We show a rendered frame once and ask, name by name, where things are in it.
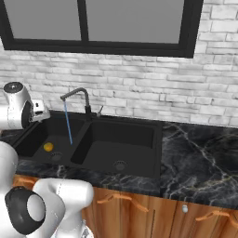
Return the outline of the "black sink faucet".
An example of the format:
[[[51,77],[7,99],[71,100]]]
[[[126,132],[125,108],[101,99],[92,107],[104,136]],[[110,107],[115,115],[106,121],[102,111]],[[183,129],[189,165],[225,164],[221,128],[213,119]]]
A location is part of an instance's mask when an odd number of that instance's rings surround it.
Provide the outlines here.
[[[89,96],[88,96],[88,93],[87,93],[85,88],[78,87],[75,90],[73,90],[73,91],[71,91],[69,93],[66,93],[63,96],[60,96],[60,99],[63,100],[63,101],[66,101],[67,98],[69,98],[70,96],[76,95],[79,92],[83,92],[84,95],[85,95],[85,101],[86,101],[86,105],[85,105],[86,120],[90,121],[91,120],[91,106],[90,106],[90,103],[89,103]]]

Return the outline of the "black double sink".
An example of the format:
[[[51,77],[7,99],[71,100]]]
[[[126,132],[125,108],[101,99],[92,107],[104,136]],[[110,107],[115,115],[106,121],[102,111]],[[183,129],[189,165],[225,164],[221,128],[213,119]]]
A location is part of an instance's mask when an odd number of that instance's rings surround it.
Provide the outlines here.
[[[158,179],[162,157],[162,129],[159,121],[126,117],[91,116],[68,112],[73,145],[70,144],[65,112],[52,111],[51,117],[31,124],[13,142],[21,159],[38,163],[65,165],[105,173],[121,173],[143,178]],[[51,152],[44,145],[51,142]],[[50,154],[61,152],[59,161]],[[124,171],[113,164],[125,161]]]

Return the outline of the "blue water stream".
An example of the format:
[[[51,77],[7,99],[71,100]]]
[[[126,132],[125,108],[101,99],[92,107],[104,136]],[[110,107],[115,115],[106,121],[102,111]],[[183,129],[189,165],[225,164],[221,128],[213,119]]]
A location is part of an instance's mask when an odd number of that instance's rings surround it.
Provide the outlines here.
[[[67,124],[67,128],[68,128],[68,133],[69,133],[69,140],[70,140],[70,144],[73,145],[73,137],[72,137],[72,132],[71,132],[68,111],[67,111],[66,99],[63,101],[63,105],[64,105],[64,112],[65,112],[65,117],[66,117],[66,124]]]

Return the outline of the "narrow wooden cupboard panel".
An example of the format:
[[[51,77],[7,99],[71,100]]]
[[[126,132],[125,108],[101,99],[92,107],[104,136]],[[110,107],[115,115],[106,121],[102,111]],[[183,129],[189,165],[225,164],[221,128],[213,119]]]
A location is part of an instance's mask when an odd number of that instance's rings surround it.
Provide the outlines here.
[[[152,238],[169,238],[177,201],[158,198],[154,204]]]

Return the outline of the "round sink drain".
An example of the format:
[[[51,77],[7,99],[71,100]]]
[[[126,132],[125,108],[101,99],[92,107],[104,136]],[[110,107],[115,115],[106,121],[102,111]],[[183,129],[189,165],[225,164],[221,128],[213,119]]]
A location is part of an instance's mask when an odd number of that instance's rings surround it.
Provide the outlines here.
[[[125,161],[116,161],[113,166],[117,171],[124,171],[127,167],[127,163]]]
[[[53,152],[50,154],[50,159],[52,161],[59,161],[62,158],[63,154],[61,152]]]

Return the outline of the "black framed window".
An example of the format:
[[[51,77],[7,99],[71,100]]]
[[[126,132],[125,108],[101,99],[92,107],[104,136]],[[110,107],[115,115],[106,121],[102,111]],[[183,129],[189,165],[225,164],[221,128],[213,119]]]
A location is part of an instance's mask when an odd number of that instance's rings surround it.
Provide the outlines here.
[[[204,0],[0,0],[5,50],[191,59]]]

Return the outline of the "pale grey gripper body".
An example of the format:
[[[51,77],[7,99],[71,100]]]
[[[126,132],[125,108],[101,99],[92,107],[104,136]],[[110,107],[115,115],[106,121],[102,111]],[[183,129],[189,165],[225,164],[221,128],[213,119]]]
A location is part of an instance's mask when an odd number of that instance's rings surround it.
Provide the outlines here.
[[[43,120],[50,118],[50,111],[48,108],[44,108],[43,110],[34,110],[32,122],[42,122]]]

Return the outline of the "wooden cupboard door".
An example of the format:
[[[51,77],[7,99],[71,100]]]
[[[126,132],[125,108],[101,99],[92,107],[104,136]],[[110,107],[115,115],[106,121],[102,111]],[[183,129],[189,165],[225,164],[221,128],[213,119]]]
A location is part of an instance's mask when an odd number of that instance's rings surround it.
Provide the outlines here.
[[[188,206],[188,213],[182,212],[183,205]],[[238,229],[226,217],[214,216],[203,221],[195,220],[214,210],[227,212],[238,221],[238,210],[178,202],[169,238],[238,238]]]
[[[31,190],[33,188],[33,185],[38,180],[36,177],[30,177],[30,176],[23,176],[23,175],[16,175],[13,178],[13,187],[17,186],[23,186],[28,190]]]
[[[148,213],[137,209],[130,201],[113,199],[106,204],[97,204],[106,195],[120,193],[136,199],[149,209]],[[82,216],[95,238],[151,238],[152,215],[150,199],[147,195],[118,192],[94,187],[91,205],[84,208]]]

